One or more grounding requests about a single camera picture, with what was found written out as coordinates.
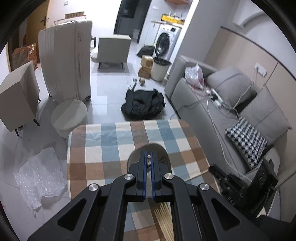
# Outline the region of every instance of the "white suitcase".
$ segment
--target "white suitcase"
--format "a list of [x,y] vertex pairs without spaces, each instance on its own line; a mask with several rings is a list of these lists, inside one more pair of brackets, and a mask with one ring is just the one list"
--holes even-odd
[[49,94],[62,103],[90,98],[92,21],[69,21],[39,32],[39,56]]

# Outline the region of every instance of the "bundle of wooden sticks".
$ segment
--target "bundle of wooden sticks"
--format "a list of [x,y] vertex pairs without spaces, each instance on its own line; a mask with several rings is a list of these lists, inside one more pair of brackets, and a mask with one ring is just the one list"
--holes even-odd
[[154,214],[166,241],[174,241],[173,221],[167,203],[161,203]]

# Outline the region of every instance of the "beige armchair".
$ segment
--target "beige armchair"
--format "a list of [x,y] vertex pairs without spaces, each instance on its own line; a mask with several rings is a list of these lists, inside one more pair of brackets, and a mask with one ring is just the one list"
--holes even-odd
[[123,63],[127,62],[131,38],[128,35],[110,35],[99,38],[98,58],[99,68],[101,63]]
[[39,87],[34,73],[33,61],[30,61],[9,73],[0,85],[0,119],[6,128],[18,127],[36,120]]

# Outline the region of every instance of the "armchair leg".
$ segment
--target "armchair leg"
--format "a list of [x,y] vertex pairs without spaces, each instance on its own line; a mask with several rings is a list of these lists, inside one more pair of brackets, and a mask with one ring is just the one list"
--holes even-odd
[[36,119],[33,120],[37,126],[40,126],[40,124],[38,123],[38,121]]

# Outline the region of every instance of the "metal screw head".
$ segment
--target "metal screw head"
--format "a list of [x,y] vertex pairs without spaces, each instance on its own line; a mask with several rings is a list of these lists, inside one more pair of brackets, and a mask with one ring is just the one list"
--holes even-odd
[[130,174],[130,173],[125,174],[124,179],[125,180],[132,180],[133,179],[133,174]]
[[94,184],[89,185],[90,191],[96,191],[96,190],[98,190],[98,188],[99,188],[98,184],[94,183]]
[[165,174],[165,179],[170,180],[170,179],[173,179],[173,178],[174,178],[174,175],[173,174],[171,174],[171,173],[166,173]]
[[200,184],[200,189],[203,191],[209,190],[210,186],[206,183]]

